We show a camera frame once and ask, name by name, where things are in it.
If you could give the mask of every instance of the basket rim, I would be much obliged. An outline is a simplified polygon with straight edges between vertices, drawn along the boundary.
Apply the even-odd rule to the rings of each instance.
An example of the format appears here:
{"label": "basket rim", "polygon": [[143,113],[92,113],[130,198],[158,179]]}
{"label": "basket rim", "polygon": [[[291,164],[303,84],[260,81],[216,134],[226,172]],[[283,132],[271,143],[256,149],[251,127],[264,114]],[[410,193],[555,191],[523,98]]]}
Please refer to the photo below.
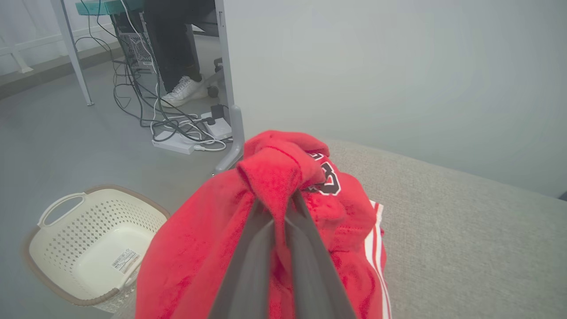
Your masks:
{"label": "basket rim", "polygon": [[[94,193],[96,191],[100,191],[100,190],[117,190],[117,191],[121,191],[123,193],[126,193],[132,197],[135,197],[143,202],[145,202],[146,204],[152,206],[153,208],[157,209],[160,213],[163,214],[163,216],[165,216],[166,220],[169,219],[171,217],[170,213],[163,207],[161,207],[158,203],[154,202],[153,200],[139,194],[136,193],[134,191],[131,191],[125,187],[122,186],[118,186],[118,185],[111,185],[111,184],[107,184],[107,185],[99,185],[99,186],[95,186],[95,187],[91,187],[88,190],[84,191],[85,194],[91,194]],[[53,291],[54,293],[56,293],[59,297],[67,300],[68,302],[77,305],[77,306],[83,306],[83,307],[89,307],[89,306],[93,306],[93,305],[97,305],[100,303],[103,303],[107,300],[109,300],[110,298],[114,297],[116,294],[118,294],[120,292],[120,290],[118,288],[112,288],[109,292],[105,293],[102,296],[93,298],[93,299],[79,299],[73,295],[71,295],[70,293],[66,292],[65,290],[63,290],[61,287],[59,287],[56,283],[54,283],[53,281],[51,281],[51,279],[49,279],[44,273],[43,271],[37,266],[36,262],[33,260],[31,254],[29,253],[29,246],[33,240],[33,238],[35,237],[35,235],[41,230],[41,227],[39,226],[35,226],[35,228],[32,230],[32,232],[28,235],[28,237],[26,238],[26,241],[24,242],[24,246],[22,248],[22,254],[23,254],[23,258],[24,261],[26,262],[26,264],[28,265],[28,267],[30,268],[30,270],[33,272],[33,274],[39,279],[39,281],[41,281],[44,285],[46,285],[49,289],[51,289],[51,291]]]}

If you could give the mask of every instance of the black pants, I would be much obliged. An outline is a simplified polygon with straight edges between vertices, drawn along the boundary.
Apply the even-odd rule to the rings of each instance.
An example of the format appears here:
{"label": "black pants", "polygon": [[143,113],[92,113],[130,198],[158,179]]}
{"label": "black pants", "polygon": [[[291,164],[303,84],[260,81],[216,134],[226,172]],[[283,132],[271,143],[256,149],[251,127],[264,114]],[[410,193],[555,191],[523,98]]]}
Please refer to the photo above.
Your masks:
{"label": "black pants", "polygon": [[185,24],[213,9],[214,0],[145,0],[144,19],[166,91],[184,75],[200,81]]}

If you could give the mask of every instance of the gray floor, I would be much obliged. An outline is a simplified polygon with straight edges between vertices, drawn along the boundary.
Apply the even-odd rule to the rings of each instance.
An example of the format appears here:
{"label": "gray floor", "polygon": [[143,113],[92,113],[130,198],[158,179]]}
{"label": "gray floor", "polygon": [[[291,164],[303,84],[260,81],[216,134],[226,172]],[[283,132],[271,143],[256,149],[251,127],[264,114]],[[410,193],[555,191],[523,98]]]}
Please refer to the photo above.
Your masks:
{"label": "gray floor", "polygon": [[[201,71],[211,75],[213,59],[221,56],[218,39],[196,40]],[[74,75],[0,100],[1,318],[110,318],[63,301],[23,263],[23,240],[43,210],[64,195],[110,183],[175,212],[226,152],[186,156],[153,147],[149,129],[115,105],[111,64],[84,74],[92,107],[86,106]],[[120,94],[133,96],[126,87]],[[207,98],[183,109],[199,113],[215,103]],[[128,109],[139,112],[137,101]]]}

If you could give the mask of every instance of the white label sticker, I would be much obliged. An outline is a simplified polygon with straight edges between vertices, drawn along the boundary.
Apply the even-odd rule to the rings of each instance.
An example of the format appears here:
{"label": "white label sticker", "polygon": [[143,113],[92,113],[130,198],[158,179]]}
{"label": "white label sticker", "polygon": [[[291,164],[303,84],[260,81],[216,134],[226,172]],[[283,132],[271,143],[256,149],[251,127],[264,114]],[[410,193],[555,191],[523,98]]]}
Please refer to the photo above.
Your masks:
{"label": "white label sticker", "polygon": [[114,260],[112,263],[112,267],[119,272],[126,274],[128,269],[132,266],[134,262],[136,262],[140,258],[140,255],[137,254],[132,249],[126,249],[118,258]]}

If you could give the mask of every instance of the basket hole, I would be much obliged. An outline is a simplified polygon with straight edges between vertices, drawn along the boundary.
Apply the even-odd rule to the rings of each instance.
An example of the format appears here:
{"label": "basket hole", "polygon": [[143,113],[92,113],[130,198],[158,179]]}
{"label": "basket hole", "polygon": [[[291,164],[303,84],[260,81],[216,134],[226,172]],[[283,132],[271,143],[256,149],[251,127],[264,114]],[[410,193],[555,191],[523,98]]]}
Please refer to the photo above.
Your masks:
{"label": "basket hole", "polygon": [[57,207],[55,207],[51,211],[49,216],[47,216],[47,219],[45,220],[45,224],[49,225],[49,224],[53,223],[54,221],[59,219],[59,217],[63,216],[65,213],[67,213],[68,211],[73,209],[73,207],[77,206],[81,202],[81,200],[82,200],[82,198],[80,198],[80,197],[71,198],[71,199],[63,202],[61,205],[58,205]]}

